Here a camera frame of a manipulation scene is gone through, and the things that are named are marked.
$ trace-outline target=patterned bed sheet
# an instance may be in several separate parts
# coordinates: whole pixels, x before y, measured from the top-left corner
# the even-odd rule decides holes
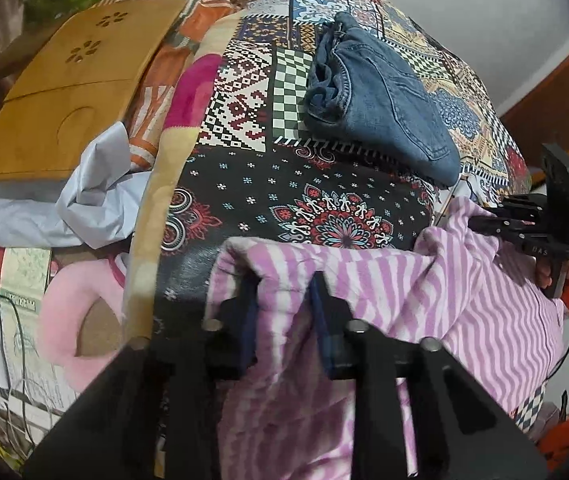
[[[404,57],[433,96],[461,154],[455,186],[439,189],[388,156],[307,131],[306,75],[322,24],[340,10]],[[176,336],[201,320],[228,237],[408,250],[454,196],[490,205],[529,191],[478,76],[385,0],[251,0],[189,49],[138,215],[127,339]],[[522,427],[535,418],[531,402],[513,414]]]

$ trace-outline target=purple and white striped fabric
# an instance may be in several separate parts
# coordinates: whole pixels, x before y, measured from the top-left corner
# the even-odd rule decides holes
[[[228,391],[218,425],[223,478],[349,477],[354,387],[329,381],[321,369],[303,304],[316,270],[354,317],[402,340],[442,339],[508,413],[543,383],[562,350],[563,304],[533,283],[533,258],[468,229],[469,216],[479,214],[487,213],[453,200],[447,226],[425,229],[414,252],[227,240],[213,267],[208,315],[234,296],[246,267],[262,281],[258,363]],[[403,386],[400,395],[414,471]]]

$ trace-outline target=yellow object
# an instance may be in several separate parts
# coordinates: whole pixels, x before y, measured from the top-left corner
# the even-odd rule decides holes
[[[124,118],[184,0],[127,0],[69,19],[0,111],[0,180],[66,178],[88,143]]]

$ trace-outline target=jeans pocket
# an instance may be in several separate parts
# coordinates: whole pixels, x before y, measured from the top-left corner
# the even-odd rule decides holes
[[[382,80],[393,117],[407,138],[428,158],[439,160],[450,153],[451,139],[436,115],[433,102],[418,78],[399,72],[388,61],[363,53],[364,59]]]

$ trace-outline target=human hand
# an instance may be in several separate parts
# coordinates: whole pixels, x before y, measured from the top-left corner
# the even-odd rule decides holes
[[[566,279],[569,280],[569,267]],[[535,283],[540,288],[551,285],[551,263],[547,258],[537,258],[535,261]]]

